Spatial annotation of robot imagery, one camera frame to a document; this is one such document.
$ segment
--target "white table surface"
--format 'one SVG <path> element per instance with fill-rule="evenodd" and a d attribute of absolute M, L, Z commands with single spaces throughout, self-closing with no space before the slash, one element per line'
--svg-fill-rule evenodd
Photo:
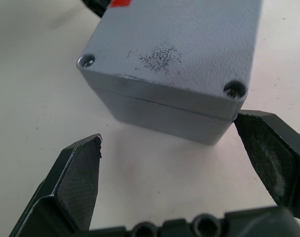
<path fill-rule="evenodd" d="M 207 147 L 116 121 L 75 62 L 99 22 L 80 0 L 0 1 L 0 237 L 59 152 L 103 136 L 91 228 L 273 205 L 234 126 Z M 300 0 L 265 0 L 244 109 L 300 133 Z"/>

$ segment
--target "screw hole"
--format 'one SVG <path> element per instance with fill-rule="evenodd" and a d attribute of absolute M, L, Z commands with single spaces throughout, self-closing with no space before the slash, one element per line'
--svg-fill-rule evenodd
<path fill-rule="evenodd" d="M 135 226 L 132 230 L 132 237 L 156 237 L 157 228 L 150 222 L 143 222 Z"/>
<path fill-rule="evenodd" d="M 221 234 L 219 220 L 209 214 L 196 217 L 192 228 L 198 237 L 219 237 Z"/>
<path fill-rule="evenodd" d="M 85 54 L 79 58 L 79 60 L 77 61 L 77 65 L 80 68 L 88 68 L 92 66 L 94 62 L 95 62 L 95 57 L 93 54 Z"/>
<path fill-rule="evenodd" d="M 239 99 L 246 93 L 244 84 L 237 80 L 232 80 L 224 87 L 224 93 L 231 99 Z"/>

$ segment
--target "red label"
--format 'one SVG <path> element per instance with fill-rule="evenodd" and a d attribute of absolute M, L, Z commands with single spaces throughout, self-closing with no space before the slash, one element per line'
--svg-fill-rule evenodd
<path fill-rule="evenodd" d="M 110 3 L 110 7 L 118 7 L 118 6 L 129 6 L 131 0 L 112 0 Z"/>

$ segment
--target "gray plastic box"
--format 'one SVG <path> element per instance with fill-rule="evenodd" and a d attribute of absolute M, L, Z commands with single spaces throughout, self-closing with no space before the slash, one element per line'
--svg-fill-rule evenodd
<path fill-rule="evenodd" d="M 119 120 L 215 144 L 249 86 L 261 0 L 132 0 L 78 60 Z"/>

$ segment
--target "mounting hole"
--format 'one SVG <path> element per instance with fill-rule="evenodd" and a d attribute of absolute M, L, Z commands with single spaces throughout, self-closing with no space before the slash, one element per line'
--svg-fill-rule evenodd
<path fill-rule="evenodd" d="M 80 68 L 88 68 L 92 66 L 94 62 L 95 62 L 95 57 L 93 54 L 84 54 L 77 61 L 77 66 Z"/>
<path fill-rule="evenodd" d="M 132 237 L 156 237 L 157 228 L 150 222 L 142 222 L 134 227 L 131 232 Z"/>
<path fill-rule="evenodd" d="M 209 214 L 196 217 L 192 223 L 192 228 L 198 237 L 219 237 L 221 234 L 219 220 Z"/>
<path fill-rule="evenodd" d="M 224 93 L 231 99 L 239 99 L 245 95 L 247 89 L 244 84 L 237 80 L 232 80 L 224 87 Z"/>

